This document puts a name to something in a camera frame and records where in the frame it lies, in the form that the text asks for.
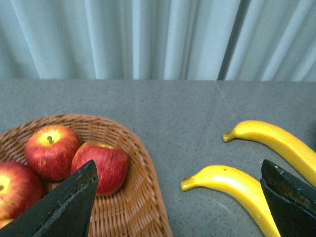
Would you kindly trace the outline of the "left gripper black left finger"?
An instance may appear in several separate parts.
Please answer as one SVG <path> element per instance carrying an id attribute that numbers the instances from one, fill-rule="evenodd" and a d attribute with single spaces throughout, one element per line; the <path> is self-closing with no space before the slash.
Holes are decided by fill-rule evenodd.
<path id="1" fill-rule="evenodd" d="M 98 186 L 88 161 L 25 213 L 0 230 L 2 237 L 86 237 Z"/>

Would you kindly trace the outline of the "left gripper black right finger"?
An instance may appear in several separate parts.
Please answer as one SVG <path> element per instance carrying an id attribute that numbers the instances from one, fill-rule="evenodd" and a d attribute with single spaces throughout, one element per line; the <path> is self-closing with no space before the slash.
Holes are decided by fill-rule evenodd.
<path id="1" fill-rule="evenodd" d="M 316 235 L 316 189 L 265 159 L 260 180 L 270 213 L 282 237 Z"/>

